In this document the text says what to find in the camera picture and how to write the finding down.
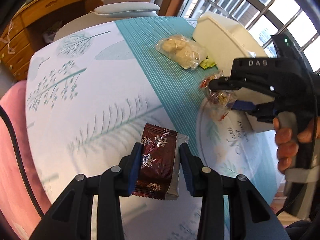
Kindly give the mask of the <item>person's right hand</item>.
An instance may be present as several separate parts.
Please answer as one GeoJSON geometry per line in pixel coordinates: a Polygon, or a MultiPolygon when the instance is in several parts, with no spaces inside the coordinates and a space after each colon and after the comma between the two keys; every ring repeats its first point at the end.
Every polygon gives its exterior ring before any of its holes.
{"type": "MultiPolygon", "coordinates": [[[[285,174],[285,171],[292,163],[292,158],[298,153],[298,144],[292,140],[293,131],[290,128],[280,128],[279,120],[273,120],[275,134],[275,143],[278,146],[277,159],[278,170],[285,174]]],[[[297,135],[298,141],[302,143],[310,143],[312,141],[314,120],[312,119],[306,129],[297,135]]]]}

